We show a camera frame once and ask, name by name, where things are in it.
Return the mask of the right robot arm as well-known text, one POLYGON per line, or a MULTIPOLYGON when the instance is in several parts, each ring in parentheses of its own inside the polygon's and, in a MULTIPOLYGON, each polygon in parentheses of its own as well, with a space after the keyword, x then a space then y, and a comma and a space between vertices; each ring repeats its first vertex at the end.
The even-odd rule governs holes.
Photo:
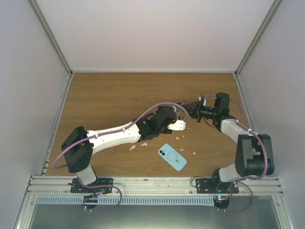
POLYGON ((202 95, 197 102, 184 104, 188 115, 200 122, 211 119, 214 128, 236 142, 235 161, 232 165, 216 169, 212 175, 211 188, 222 193, 228 183, 243 180, 258 180, 272 175, 275 170, 271 137, 258 134, 230 115, 232 99, 226 93, 214 96, 214 106, 206 106, 202 95))

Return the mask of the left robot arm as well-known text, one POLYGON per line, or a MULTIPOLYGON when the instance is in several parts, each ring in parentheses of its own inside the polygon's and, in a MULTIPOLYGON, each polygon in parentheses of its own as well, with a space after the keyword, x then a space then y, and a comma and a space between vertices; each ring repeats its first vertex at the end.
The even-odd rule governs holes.
POLYGON ((90 161, 92 155, 118 145, 152 140, 161 134, 185 129, 185 122, 177 117, 171 106, 159 106, 133 122, 105 130, 86 131, 79 126, 62 143, 61 150, 70 173, 81 181, 82 188, 92 193, 98 188, 97 175, 90 161))

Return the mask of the light blue cased phone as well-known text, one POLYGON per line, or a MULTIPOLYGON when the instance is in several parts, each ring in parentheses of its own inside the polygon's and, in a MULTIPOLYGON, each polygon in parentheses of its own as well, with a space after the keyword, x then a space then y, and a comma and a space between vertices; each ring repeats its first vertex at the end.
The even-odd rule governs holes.
POLYGON ((157 153, 176 171, 181 171, 187 164, 187 160, 169 144, 161 146, 157 153))

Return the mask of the white debris pile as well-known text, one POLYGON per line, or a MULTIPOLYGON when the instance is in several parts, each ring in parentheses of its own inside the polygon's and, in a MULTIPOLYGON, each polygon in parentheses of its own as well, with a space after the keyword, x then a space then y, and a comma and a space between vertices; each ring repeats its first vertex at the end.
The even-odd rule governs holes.
MULTIPOLYGON (((185 137, 184 137, 184 135, 182 135, 181 137, 176 136, 175 139, 176 139, 176 140, 181 140, 181 139, 184 140, 185 137)), ((147 142, 144 142, 144 143, 141 143, 141 144, 140 144, 140 146, 147 146, 147 145, 148 145, 147 142)), ((135 148, 136 148, 136 145, 132 145, 132 146, 130 147, 129 150, 133 150, 133 149, 135 149, 135 148)))

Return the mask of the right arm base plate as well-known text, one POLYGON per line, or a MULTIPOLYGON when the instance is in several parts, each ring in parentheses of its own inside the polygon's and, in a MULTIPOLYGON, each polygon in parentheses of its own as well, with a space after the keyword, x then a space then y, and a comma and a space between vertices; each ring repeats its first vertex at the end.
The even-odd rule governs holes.
POLYGON ((239 188, 230 182, 221 182, 216 186, 211 178, 196 178, 195 187, 197 194, 238 194, 239 188))

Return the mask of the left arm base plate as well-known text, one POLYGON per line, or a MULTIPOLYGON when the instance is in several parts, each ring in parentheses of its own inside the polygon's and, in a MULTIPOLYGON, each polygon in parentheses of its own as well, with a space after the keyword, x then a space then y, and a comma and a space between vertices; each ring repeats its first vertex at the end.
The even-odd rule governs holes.
POLYGON ((109 187, 113 184, 113 178, 97 178, 95 182, 87 185, 88 187, 83 186, 77 178, 74 178, 71 183, 68 185, 71 186, 71 193, 100 193, 108 194, 112 192, 112 188, 109 187))

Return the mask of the aluminium front rail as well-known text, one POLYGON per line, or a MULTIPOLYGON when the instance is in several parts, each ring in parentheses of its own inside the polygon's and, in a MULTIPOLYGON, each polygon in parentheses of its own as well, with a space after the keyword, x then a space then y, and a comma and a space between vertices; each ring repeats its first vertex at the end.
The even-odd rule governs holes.
MULTIPOLYGON (((68 195, 74 177, 32 176, 27 194, 68 195)), ((197 196, 197 190, 188 177, 114 177, 113 185, 124 196, 197 196)), ((256 196, 282 196, 283 191, 276 177, 265 177, 244 183, 256 196)))

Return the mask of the right aluminium frame post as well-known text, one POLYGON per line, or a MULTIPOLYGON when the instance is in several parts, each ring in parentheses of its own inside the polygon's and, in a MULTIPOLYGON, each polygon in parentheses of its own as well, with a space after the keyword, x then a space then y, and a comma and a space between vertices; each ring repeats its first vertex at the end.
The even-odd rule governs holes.
POLYGON ((250 58, 252 52, 256 48, 257 44, 259 43, 260 39, 262 38, 263 34, 265 33, 266 29, 268 28, 269 24, 271 23, 272 19, 276 15, 278 9, 280 8, 283 0, 274 0, 267 11, 264 19, 262 20, 257 32, 255 33, 253 39, 250 42, 245 54, 243 55, 239 65, 237 66, 236 70, 234 71, 234 77, 237 78, 241 73, 242 69, 246 65, 248 59, 250 58))

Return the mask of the aluminium frame post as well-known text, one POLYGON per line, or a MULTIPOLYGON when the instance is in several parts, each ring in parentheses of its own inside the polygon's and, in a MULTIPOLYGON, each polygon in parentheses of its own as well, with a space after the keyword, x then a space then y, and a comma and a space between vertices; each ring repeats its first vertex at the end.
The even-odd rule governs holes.
POLYGON ((265 33, 266 29, 268 28, 269 24, 271 23, 272 19, 276 15, 278 9, 280 8, 283 0, 274 0, 267 11, 264 19, 262 20, 257 32, 255 33, 253 39, 250 42, 245 54, 243 55, 239 65, 237 66, 236 70, 234 71, 234 77, 237 78, 241 73, 242 69, 246 65, 248 59, 250 58, 252 52, 256 48, 257 44, 259 43, 260 39, 262 38, 263 34, 265 33))
POLYGON ((53 32, 51 31, 44 15, 43 12, 41 11, 41 8, 39 7, 38 3, 36 0, 28 0, 28 3, 30 4, 34 14, 38 18, 38 21, 40 22, 41 26, 43 27, 43 30, 45 31, 49 41, 51 42, 51 45, 53 46, 55 52, 58 55, 58 58, 60 62, 62 63, 65 71, 67 72, 68 76, 71 78, 73 75, 73 71, 71 70, 61 48, 58 45, 58 42, 55 39, 55 36, 53 35, 53 32))

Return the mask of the left aluminium frame post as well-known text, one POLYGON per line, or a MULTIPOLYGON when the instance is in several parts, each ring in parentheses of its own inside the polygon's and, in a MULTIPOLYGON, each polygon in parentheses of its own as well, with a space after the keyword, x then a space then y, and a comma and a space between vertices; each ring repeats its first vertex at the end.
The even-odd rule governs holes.
POLYGON ((39 7, 38 3, 36 0, 28 0, 28 3, 30 4, 34 14, 38 18, 38 21, 40 22, 41 26, 43 27, 43 30, 45 31, 49 41, 51 42, 51 45, 53 46, 55 52, 58 55, 58 58, 60 62, 62 63, 65 71, 67 72, 68 76, 71 78, 73 75, 73 71, 71 70, 61 48, 58 45, 58 42, 55 39, 55 36, 53 35, 53 32, 51 31, 44 15, 43 12, 41 11, 41 8, 39 7))

